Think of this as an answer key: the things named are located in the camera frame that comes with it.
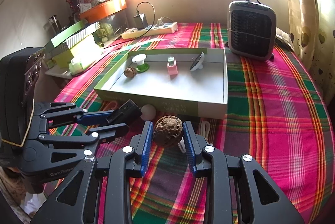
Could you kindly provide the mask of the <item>grey portable heater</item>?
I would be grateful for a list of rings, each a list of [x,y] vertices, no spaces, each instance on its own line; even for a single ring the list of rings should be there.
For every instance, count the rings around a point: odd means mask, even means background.
[[[229,4],[228,46],[233,53],[260,61],[272,59],[276,30],[274,10],[259,0]]]

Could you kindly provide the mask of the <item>black rectangular device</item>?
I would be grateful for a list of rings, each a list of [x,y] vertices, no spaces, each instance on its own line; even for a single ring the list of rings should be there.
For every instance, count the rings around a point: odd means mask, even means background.
[[[106,125],[121,123],[131,125],[141,115],[141,109],[132,100],[128,100],[106,118]]]

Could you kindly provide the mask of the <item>stacked green boxes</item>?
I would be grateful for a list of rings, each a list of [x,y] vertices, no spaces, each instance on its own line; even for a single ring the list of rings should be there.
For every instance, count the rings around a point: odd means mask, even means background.
[[[95,46],[93,33],[99,28],[99,22],[89,24],[84,19],[51,38],[44,47],[47,68],[58,66],[60,69],[68,69],[71,60],[78,57],[80,52],[85,52],[91,45]]]

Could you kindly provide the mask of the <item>orange tray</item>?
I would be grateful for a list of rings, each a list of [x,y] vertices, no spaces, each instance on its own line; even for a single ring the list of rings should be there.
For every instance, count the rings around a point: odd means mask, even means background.
[[[92,24],[127,8],[125,0],[110,0],[80,14],[80,20]]]

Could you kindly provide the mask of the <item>green white cardboard box tray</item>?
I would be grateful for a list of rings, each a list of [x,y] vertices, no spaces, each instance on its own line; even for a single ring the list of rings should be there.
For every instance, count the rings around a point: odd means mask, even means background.
[[[204,52],[203,68],[190,71],[197,56]],[[132,58],[146,54],[149,69],[127,78],[127,67],[136,68]],[[170,76],[167,58],[173,56],[178,74]],[[125,102],[138,106],[153,105],[165,113],[222,120],[228,107],[228,73],[224,49],[167,48],[127,51],[102,77],[94,90],[102,100]]]

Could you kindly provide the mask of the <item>white ball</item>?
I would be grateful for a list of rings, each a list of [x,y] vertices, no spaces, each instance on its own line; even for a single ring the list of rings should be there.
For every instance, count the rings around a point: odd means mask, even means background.
[[[144,120],[144,121],[147,121],[147,120],[153,120],[156,116],[156,109],[153,105],[150,105],[150,104],[146,104],[144,106],[141,107],[141,119]]]

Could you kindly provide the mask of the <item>small brown walnut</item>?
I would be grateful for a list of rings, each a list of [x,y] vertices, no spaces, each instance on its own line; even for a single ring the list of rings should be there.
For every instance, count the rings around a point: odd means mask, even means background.
[[[134,67],[127,67],[124,71],[124,75],[127,78],[134,78],[137,75],[137,70]]]

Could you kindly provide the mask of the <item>black oval disc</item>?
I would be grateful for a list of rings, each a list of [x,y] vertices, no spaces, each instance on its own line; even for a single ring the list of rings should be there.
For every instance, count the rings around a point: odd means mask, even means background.
[[[190,71],[201,70],[203,68],[204,62],[204,52],[201,52],[197,58],[193,61],[192,65],[190,66]]]

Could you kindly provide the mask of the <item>heart pattern curtain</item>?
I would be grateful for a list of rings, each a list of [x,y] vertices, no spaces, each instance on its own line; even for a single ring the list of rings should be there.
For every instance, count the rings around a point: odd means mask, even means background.
[[[295,54],[326,104],[334,98],[334,0],[288,0]]]

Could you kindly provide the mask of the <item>white power strip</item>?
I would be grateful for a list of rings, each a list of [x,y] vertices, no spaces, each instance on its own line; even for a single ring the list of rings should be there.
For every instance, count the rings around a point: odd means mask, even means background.
[[[162,34],[172,34],[178,30],[178,23],[165,23],[162,26],[157,26],[156,24],[152,26],[147,26],[147,28],[138,30],[137,28],[130,28],[129,30],[122,33],[122,39],[133,39],[141,36],[154,36]]]

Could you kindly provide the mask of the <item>white plug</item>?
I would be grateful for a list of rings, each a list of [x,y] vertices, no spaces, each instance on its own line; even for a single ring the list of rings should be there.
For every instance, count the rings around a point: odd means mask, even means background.
[[[165,24],[164,19],[167,19],[169,21],[169,23],[173,23],[173,20],[171,18],[162,16],[157,20],[156,26],[163,26]]]

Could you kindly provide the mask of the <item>pink oval clip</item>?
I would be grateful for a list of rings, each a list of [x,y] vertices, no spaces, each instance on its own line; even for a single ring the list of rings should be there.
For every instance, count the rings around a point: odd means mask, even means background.
[[[107,102],[106,105],[104,106],[103,110],[104,111],[110,111],[110,110],[116,110],[118,108],[118,102],[117,101],[111,101]]]

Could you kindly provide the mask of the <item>green white spool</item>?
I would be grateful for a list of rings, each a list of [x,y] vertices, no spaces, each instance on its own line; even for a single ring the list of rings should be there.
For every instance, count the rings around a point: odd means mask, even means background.
[[[145,62],[146,58],[146,54],[138,54],[132,58],[132,62],[137,65],[136,71],[138,73],[143,73],[149,69],[149,64]]]

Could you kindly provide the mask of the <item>large brown walnut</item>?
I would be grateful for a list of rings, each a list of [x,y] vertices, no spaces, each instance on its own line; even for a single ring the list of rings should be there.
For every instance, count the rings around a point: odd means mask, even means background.
[[[153,141],[157,146],[169,148],[178,145],[183,137],[182,121],[172,115],[161,117],[155,124]]]

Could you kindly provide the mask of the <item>pink clip with white insert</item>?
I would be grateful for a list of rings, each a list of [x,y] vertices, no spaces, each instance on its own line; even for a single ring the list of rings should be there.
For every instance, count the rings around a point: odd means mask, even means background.
[[[173,56],[170,56],[167,59],[167,71],[170,76],[178,74],[177,63]]]

